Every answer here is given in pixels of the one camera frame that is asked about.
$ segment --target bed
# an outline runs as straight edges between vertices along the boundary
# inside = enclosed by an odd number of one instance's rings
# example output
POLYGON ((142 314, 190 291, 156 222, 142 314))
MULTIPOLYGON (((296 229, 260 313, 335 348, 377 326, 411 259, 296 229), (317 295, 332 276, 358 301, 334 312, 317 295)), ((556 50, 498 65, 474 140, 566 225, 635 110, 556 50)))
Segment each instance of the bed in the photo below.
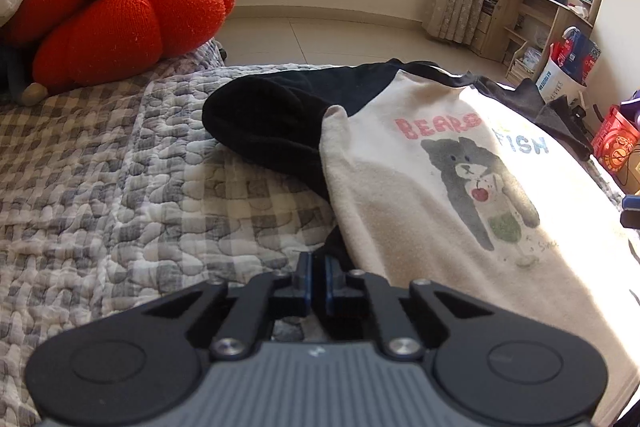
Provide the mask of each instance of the bed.
MULTIPOLYGON (((203 280, 244 284, 291 269, 334 227, 330 206, 290 176, 249 164, 200 121, 233 78, 307 65, 223 67, 215 41, 150 73, 0 107, 0 417, 32 425, 22 381, 62 330, 203 280)), ((594 162, 585 168, 620 204, 594 162)), ((637 235, 630 238, 636 242, 637 235)), ((276 325, 318 338, 313 320, 276 325)))

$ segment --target red package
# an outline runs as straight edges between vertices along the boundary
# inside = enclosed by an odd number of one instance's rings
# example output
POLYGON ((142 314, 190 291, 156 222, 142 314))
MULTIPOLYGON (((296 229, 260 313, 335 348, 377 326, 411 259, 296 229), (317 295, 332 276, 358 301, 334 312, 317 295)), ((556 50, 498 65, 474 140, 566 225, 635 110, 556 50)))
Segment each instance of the red package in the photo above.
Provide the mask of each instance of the red package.
POLYGON ((591 142, 593 155, 611 174, 622 169, 626 159, 640 139, 640 132, 612 105, 609 114, 591 142))

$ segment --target desk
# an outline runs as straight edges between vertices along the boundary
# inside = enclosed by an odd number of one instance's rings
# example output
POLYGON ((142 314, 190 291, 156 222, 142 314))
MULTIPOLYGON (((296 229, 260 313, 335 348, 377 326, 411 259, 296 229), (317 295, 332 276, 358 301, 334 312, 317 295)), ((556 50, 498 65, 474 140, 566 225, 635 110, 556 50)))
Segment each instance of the desk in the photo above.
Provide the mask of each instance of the desk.
POLYGON ((516 42, 524 52, 524 49, 529 46, 529 41, 515 30, 519 14, 532 17, 541 26, 549 28, 542 57, 536 71, 531 75, 533 80, 540 76, 546 65, 550 45, 559 41, 565 29, 569 26, 577 26, 589 37, 593 28, 567 6, 554 0, 499 0, 486 32, 483 34, 480 28, 476 30, 471 49, 481 57, 500 62, 504 59, 510 41, 516 42))

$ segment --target bear graphic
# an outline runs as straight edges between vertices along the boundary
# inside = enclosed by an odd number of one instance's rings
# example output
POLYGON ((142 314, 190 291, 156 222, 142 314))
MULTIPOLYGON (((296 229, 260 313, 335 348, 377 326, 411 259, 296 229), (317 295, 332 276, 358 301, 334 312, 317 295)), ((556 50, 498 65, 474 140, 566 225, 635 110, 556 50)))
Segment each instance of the bear graphic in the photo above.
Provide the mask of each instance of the bear graphic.
MULTIPOLYGON (((522 186, 491 151, 466 137, 460 141, 425 139, 420 144, 440 171, 454 210, 485 250, 495 250, 488 229, 496 239, 519 243, 522 229, 512 207, 526 227, 535 229, 540 224, 538 211, 522 186)), ((537 260, 518 251, 519 266, 537 260)))

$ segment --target tile grout line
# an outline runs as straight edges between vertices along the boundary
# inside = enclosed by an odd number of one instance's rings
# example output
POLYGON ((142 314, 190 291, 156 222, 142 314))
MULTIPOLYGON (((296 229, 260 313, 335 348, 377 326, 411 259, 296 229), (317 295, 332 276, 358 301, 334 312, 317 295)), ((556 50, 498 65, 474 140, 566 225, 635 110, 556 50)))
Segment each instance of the tile grout line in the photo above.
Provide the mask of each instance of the tile grout line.
POLYGON ((287 17, 287 22, 289 23, 289 27, 291 28, 293 36, 296 38, 296 42, 298 43, 298 47, 300 48, 300 53, 302 53, 302 58, 305 59, 305 64, 308 64, 308 62, 306 61, 305 52, 302 51, 302 46, 300 46, 300 41, 298 40, 298 36, 296 35, 295 29, 293 29, 293 24, 291 24, 291 19, 289 17, 287 17))

